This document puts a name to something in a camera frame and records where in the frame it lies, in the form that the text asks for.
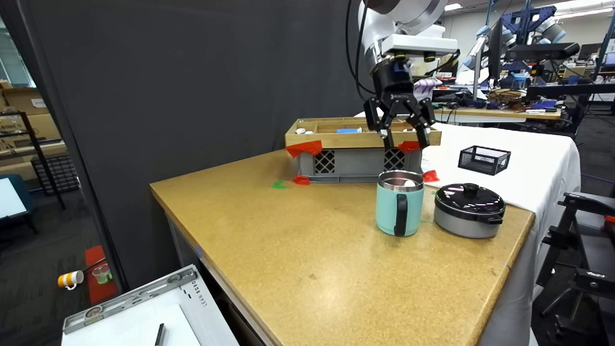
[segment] gray wall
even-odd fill
[[[345,1],[5,1],[24,5],[14,30],[130,286],[178,267],[153,180],[283,147],[297,117],[362,107]]]

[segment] round metal container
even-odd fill
[[[479,184],[447,184],[437,192],[435,220],[449,232],[468,238],[491,238],[506,211],[504,199]]]

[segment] cable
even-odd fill
[[[360,36],[358,36],[358,49],[355,53],[355,67],[356,67],[356,74],[360,76],[360,55],[362,55],[362,38],[364,38],[364,28],[366,28],[366,19],[368,19],[368,3],[370,0],[366,0],[366,7],[364,7],[364,13],[362,13],[362,24],[360,24]],[[356,86],[358,86],[358,92],[360,92],[360,97],[366,99],[366,96],[362,94],[362,82],[360,78],[356,76]]]
[[[451,103],[451,111],[447,113],[447,122],[458,122],[458,105]]]
[[[366,90],[366,92],[370,92],[370,94],[376,94],[374,90],[370,90],[366,84],[362,84],[362,80],[360,80],[360,71],[356,71],[355,67],[353,67],[353,61],[351,61],[351,40],[349,40],[349,26],[351,26],[351,7],[353,7],[353,0],[349,0],[349,5],[347,5],[347,26],[345,26],[345,42],[347,42],[347,65],[349,65],[349,71],[351,71],[351,74],[353,74],[353,78],[355,78],[355,82],[358,84],[358,88],[362,88],[362,90]]]

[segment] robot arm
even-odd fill
[[[408,113],[422,147],[430,146],[428,128],[433,124],[431,99],[414,96],[412,61],[435,59],[458,49],[458,40],[443,38],[445,26],[435,24],[447,0],[364,0],[360,3],[360,30],[366,49],[374,51],[372,78],[376,97],[366,99],[368,126],[378,130],[385,147],[393,147],[391,122]]]
[[[458,40],[443,38],[445,26],[435,24],[447,1],[364,0],[360,3],[360,22],[366,11],[364,47],[374,51],[376,61],[391,51],[406,51],[414,57],[456,51]]]

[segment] wooden table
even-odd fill
[[[435,111],[435,117],[445,122],[526,122],[529,119],[560,121],[562,109],[537,113],[537,111],[512,111],[512,109],[441,107]]]
[[[287,151],[153,184],[172,222],[245,317],[276,344],[476,344],[535,215],[508,207],[497,238],[433,222],[376,228],[376,184],[293,184]]]

